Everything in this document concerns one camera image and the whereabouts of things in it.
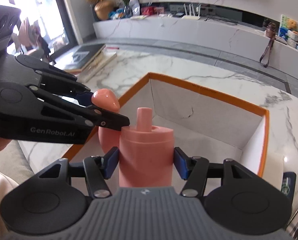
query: marble table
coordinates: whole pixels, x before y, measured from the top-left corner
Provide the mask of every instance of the marble table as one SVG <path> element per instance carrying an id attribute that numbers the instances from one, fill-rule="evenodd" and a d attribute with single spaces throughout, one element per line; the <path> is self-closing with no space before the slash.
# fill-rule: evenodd
<path id="1" fill-rule="evenodd" d="M 146 73 L 156 72 L 267 108 L 270 111 L 268 157 L 284 158 L 284 171 L 296 172 L 293 208 L 298 207 L 298 98 L 253 78 L 204 63 L 126 50 L 119 50 L 117 54 L 114 61 L 86 84 L 92 91 L 109 88 L 120 96 Z M 20 145 L 34 172 L 62 157 L 70 147 L 24 141 Z"/>

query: open box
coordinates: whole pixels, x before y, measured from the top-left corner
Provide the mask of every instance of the open box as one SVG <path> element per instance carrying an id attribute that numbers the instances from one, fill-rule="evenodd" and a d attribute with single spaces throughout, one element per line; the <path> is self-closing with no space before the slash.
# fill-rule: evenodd
<path id="1" fill-rule="evenodd" d="M 152 108 L 153 125 L 173 129 L 175 147 L 188 156 L 201 156 L 212 163 L 231 158 L 262 177 L 269 136 L 268 110 L 156 73 L 144 76 L 119 98 L 119 103 L 120 114 L 129 117 L 131 125 L 136 124 L 138 107 Z M 96 132 L 94 129 L 84 146 L 72 146 L 63 157 L 79 162 L 87 156 L 103 155 Z M 108 180 L 113 192 L 118 187 L 117 170 Z M 172 185 L 176 192 L 184 184 L 174 168 Z M 205 194 L 219 186 L 220 179 L 208 179 Z"/>

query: screw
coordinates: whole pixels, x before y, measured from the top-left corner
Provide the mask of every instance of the screw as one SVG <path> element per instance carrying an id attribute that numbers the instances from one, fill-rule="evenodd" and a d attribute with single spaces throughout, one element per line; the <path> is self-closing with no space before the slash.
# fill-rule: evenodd
<path id="1" fill-rule="evenodd" d="M 93 126 L 93 122 L 91 122 L 90 120 L 85 120 L 84 122 L 87 126 Z"/>
<path id="2" fill-rule="evenodd" d="M 185 189 L 182 192 L 182 196 L 184 197 L 196 197 L 198 195 L 198 191 L 192 188 Z"/>
<path id="3" fill-rule="evenodd" d="M 36 86 L 30 86 L 30 89 L 33 91 L 38 91 L 38 88 Z"/>
<path id="4" fill-rule="evenodd" d="M 99 190 L 96 190 L 93 194 L 97 198 L 105 198 L 110 195 L 110 191 L 106 189 L 99 189 Z"/>

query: pink bottle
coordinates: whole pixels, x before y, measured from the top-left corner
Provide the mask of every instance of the pink bottle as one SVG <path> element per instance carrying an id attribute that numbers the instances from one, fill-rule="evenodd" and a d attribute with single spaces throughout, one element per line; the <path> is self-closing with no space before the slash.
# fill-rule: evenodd
<path id="1" fill-rule="evenodd" d="M 95 92 L 92 103 L 112 112 L 120 110 L 116 96 L 108 89 Z M 120 149 L 120 187 L 171 185 L 173 130 L 152 126 L 151 108 L 138 108 L 137 125 L 123 127 L 121 132 L 99 127 L 99 140 L 105 153 L 113 146 Z"/>

